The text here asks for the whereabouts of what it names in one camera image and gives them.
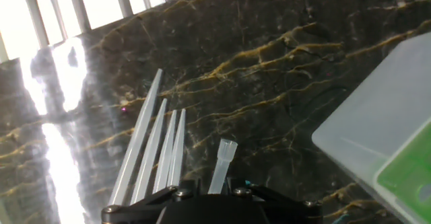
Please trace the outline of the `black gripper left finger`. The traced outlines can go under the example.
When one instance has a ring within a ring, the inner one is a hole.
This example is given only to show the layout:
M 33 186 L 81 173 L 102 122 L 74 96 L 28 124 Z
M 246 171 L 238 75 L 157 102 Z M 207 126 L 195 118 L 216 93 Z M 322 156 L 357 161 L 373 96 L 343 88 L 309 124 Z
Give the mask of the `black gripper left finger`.
M 155 223 L 169 204 L 201 194 L 201 180 L 181 180 L 129 206 L 111 204 L 101 210 L 101 223 Z

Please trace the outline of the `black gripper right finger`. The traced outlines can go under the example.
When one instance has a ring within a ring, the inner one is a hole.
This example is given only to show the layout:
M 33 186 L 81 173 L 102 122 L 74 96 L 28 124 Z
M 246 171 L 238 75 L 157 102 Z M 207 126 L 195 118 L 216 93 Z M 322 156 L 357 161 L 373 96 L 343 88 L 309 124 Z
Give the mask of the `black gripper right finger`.
M 323 223 L 322 203 L 318 200 L 294 200 L 244 178 L 226 178 L 224 193 L 251 200 L 262 209 L 269 223 Z

